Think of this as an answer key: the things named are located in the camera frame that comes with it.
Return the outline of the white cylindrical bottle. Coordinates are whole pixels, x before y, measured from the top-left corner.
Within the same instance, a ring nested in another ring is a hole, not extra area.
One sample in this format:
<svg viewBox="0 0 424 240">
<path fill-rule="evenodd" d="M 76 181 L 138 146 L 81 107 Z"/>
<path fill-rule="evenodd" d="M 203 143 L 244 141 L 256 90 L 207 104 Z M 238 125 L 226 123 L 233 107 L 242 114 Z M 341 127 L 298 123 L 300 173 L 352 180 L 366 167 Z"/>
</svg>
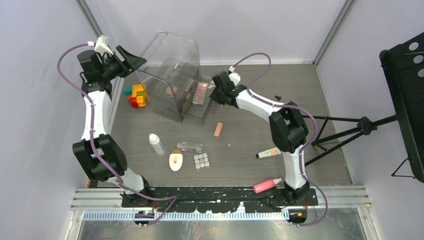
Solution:
<svg viewBox="0 0 424 240">
<path fill-rule="evenodd" d="M 148 137 L 149 143 L 158 155 L 165 153 L 165 147 L 158 135 L 151 133 Z"/>
</svg>

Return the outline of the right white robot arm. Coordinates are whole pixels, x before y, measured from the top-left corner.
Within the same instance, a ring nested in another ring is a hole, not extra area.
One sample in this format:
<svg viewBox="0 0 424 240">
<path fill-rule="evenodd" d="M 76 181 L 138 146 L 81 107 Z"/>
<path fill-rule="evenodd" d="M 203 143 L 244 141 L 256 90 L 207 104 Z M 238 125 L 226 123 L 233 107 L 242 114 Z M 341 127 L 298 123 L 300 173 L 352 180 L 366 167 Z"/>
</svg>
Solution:
<svg viewBox="0 0 424 240">
<path fill-rule="evenodd" d="M 291 205 L 299 205 L 310 189 L 304 161 L 309 130 L 300 108 L 294 102 L 279 103 L 254 93 L 239 83 L 235 72 L 221 71 L 211 79 L 215 85 L 211 100 L 246 110 L 269 123 L 272 141 L 283 155 L 285 198 Z"/>
</svg>

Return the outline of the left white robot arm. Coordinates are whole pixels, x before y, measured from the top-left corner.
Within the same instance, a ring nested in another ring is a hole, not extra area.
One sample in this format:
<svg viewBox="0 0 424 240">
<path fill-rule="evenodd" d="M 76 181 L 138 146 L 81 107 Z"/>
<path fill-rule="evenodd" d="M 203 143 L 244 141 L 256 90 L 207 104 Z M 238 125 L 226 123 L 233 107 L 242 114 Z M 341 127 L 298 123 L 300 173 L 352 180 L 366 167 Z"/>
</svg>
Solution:
<svg viewBox="0 0 424 240">
<path fill-rule="evenodd" d="M 141 207 L 153 202 L 148 181 L 129 167 L 123 150 L 111 136 L 109 111 L 116 77 L 125 78 L 146 63 L 122 46 L 116 52 L 85 50 L 77 55 L 83 71 L 81 94 L 86 112 L 81 140 L 72 145 L 72 152 L 87 177 L 92 181 L 108 182 L 124 189 L 121 196 Z"/>
</svg>

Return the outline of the grey square sample palette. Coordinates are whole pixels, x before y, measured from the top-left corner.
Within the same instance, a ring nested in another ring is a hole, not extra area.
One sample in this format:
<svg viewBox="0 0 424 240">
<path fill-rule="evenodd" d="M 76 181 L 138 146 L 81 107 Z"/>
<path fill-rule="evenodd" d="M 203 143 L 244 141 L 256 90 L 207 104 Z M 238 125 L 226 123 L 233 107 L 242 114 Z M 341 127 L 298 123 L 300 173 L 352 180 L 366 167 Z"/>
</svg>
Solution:
<svg viewBox="0 0 424 240">
<path fill-rule="evenodd" d="M 210 159 L 207 153 L 200 153 L 193 156 L 195 170 L 208 169 L 211 166 Z"/>
</svg>

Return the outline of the black tripod stand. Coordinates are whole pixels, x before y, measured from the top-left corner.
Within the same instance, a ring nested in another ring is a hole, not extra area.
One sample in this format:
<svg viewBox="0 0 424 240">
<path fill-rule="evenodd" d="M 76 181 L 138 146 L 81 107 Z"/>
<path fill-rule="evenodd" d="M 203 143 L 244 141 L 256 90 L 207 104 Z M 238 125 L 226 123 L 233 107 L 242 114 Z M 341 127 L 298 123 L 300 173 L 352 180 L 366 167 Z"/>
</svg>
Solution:
<svg viewBox="0 0 424 240">
<path fill-rule="evenodd" d="M 313 159 L 307 161 L 305 163 L 305 166 L 309 166 L 316 161 L 322 159 L 323 157 L 326 157 L 327 155 L 335 152 L 336 150 L 339 150 L 341 147 L 344 147 L 348 143 L 351 143 L 352 141 L 358 139 L 361 136 L 368 136 L 373 131 L 377 131 L 379 126 L 386 125 L 389 123 L 393 123 L 398 120 L 396 114 L 385 117 L 376 121 L 371 121 L 368 117 L 363 116 L 361 118 L 345 118 L 345 117 L 332 117 L 332 116 L 314 116 L 315 119 L 318 120 L 324 120 L 318 135 L 316 139 L 312 142 L 312 146 L 318 147 L 319 149 L 323 150 L 323 153 L 319 154 L 318 156 L 314 157 Z M 321 137 L 325 127 L 329 123 L 329 121 L 336 121 L 336 122 L 348 122 L 348 123 L 356 123 L 356 127 L 344 130 L 339 133 L 335 133 L 330 136 Z M 335 146 L 331 148 L 325 148 L 323 145 L 328 144 L 333 140 L 340 139 L 342 137 L 347 137 L 346 140 L 339 141 Z"/>
</svg>

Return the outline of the pink spray bottle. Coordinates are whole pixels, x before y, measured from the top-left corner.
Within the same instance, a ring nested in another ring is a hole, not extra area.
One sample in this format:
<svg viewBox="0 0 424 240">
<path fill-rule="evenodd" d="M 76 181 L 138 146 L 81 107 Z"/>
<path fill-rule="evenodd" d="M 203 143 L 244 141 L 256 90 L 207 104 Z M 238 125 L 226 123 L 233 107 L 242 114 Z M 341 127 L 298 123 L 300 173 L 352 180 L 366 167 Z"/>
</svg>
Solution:
<svg viewBox="0 0 424 240">
<path fill-rule="evenodd" d="M 269 179 L 269 180 L 266 180 L 264 182 L 261 182 L 261 183 L 254 185 L 253 191 L 256 194 L 259 194 L 259 193 L 265 192 L 269 189 L 272 189 L 273 187 L 275 187 L 280 182 L 282 182 L 282 178 Z"/>
</svg>

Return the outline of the small printed cream tube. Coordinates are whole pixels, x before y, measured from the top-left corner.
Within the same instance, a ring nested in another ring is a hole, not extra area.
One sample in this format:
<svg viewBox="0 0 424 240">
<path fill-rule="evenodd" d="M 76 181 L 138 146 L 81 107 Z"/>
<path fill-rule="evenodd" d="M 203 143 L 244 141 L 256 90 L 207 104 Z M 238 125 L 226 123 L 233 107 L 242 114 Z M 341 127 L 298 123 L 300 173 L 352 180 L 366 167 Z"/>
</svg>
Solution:
<svg viewBox="0 0 424 240">
<path fill-rule="evenodd" d="M 277 147 L 273 147 L 264 151 L 261 151 L 259 153 L 257 153 L 255 155 L 255 157 L 257 159 L 262 159 L 262 158 L 268 158 L 268 157 L 272 157 L 272 156 L 278 156 L 280 155 L 282 152 L 277 148 Z"/>
</svg>

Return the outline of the white oval compact case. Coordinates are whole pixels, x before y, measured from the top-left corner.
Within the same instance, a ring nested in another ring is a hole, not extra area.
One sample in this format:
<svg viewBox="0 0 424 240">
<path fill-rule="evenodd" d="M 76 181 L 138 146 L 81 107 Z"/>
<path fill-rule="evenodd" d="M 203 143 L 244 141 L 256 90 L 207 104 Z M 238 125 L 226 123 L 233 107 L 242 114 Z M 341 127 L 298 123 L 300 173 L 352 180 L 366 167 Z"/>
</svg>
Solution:
<svg viewBox="0 0 424 240">
<path fill-rule="evenodd" d="M 177 172 L 183 165 L 183 152 L 181 149 L 173 149 L 169 155 L 168 163 L 173 172 Z"/>
</svg>

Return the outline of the pink round powder puff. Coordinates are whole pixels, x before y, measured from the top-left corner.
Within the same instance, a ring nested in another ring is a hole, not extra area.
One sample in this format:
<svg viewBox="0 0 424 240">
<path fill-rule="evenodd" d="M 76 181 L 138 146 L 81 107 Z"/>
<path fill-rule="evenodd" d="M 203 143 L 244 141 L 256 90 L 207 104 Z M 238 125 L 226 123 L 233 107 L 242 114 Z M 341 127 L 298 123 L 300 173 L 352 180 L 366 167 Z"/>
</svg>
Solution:
<svg viewBox="0 0 424 240">
<path fill-rule="evenodd" d="M 165 90 L 165 93 L 167 96 L 172 97 L 175 96 L 175 94 L 178 93 L 178 88 L 176 86 L 168 86 Z"/>
</svg>

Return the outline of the clear acrylic drawer organizer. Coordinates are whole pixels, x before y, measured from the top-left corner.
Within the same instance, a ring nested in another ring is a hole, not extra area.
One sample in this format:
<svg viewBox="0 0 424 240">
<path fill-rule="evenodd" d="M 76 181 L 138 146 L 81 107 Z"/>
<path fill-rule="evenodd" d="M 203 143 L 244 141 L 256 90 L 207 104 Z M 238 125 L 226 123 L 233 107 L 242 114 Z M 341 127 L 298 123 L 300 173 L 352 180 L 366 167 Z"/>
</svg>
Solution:
<svg viewBox="0 0 424 240">
<path fill-rule="evenodd" d="M 146 63 L 136 74 L 143 85 L 152 110 L 181 123 L 183 108 L 200 75 L 198 43 L 187 36 L 159 31 L 140 55 Z M 175 96 L 167 96 L 167 87 L 177 87 Z"/>
</svg>

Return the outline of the black perforated panel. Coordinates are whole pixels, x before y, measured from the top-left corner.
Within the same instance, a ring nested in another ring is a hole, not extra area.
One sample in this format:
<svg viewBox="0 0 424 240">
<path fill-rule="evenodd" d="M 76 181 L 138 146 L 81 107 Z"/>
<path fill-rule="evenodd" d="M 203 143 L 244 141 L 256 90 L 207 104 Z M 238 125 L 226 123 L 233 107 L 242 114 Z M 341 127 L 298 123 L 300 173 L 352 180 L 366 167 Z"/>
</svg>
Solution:
<svg viewBox="0 0 424 240">
<path fill-rule="evenodd" d="M 379 54 L 411 172 L 424 182 L 424 34 Z"/>
</svg>

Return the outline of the clear small bottle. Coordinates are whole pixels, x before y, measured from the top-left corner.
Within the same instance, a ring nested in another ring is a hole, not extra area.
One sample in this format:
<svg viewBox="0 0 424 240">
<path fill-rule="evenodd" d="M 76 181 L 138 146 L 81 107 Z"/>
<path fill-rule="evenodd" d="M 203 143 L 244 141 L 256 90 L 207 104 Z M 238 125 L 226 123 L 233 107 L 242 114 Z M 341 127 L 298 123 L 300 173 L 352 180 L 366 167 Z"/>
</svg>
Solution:
<svg viewBox="0 0 424 240">
<path fill-rule="evenodd" d="M 200 143 L 178 142 L 176 148 L 182 152 L 201 153 L 203 145 Z"/>
</svg>

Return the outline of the colourful toy block stack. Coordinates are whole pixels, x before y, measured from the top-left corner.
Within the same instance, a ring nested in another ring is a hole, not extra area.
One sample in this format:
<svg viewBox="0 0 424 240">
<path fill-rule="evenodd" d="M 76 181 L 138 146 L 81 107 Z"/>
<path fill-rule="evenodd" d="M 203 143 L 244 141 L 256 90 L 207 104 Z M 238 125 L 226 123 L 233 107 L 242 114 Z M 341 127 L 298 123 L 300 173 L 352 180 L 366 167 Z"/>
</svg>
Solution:
<svg viewBox="0 0 424 240">
<path fill-rule="evenodd" d="M 143 108 L 147 105 L 147 95 L 142 84 L 135 84 L 132 87 L 125 88 L 123 92 L 134 109 Z"/>
</svg>

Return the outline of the eyeshadow palette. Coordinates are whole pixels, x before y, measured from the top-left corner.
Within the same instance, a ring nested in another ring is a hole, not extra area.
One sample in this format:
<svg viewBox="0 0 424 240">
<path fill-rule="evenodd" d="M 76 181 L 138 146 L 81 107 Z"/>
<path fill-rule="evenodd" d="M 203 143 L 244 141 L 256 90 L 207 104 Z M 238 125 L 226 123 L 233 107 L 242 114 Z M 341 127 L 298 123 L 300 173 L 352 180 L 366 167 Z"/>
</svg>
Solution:
<svg viewBox="0 0 424 240">
<path fill-rule="evenodd" d="M 194 92 L 194 96 L 193 96 L 193 99 L 192 99 L 193 104 L 203 105 L 205 98 L 206 98 L 208 86 L 209 86 L 208 83 L 201 82 L 201 81 L 197 84 L 195 92 Z"/>
</svg>

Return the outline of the peach concealer stick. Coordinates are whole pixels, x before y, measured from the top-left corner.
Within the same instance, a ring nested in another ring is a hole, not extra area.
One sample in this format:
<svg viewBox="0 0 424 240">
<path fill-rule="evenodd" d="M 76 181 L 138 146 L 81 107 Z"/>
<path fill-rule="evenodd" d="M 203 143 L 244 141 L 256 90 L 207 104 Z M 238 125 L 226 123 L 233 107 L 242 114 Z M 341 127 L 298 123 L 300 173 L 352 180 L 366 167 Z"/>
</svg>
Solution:
<svg viewBox="0 0 424 240">
<path fill-rule="evenodd" d="M 221 135 L 223 125 L 224 124 L 222 122 L 217 123 L 214 134 L 213 134 L 214 137 L 219 137 Z"/>
</svg>

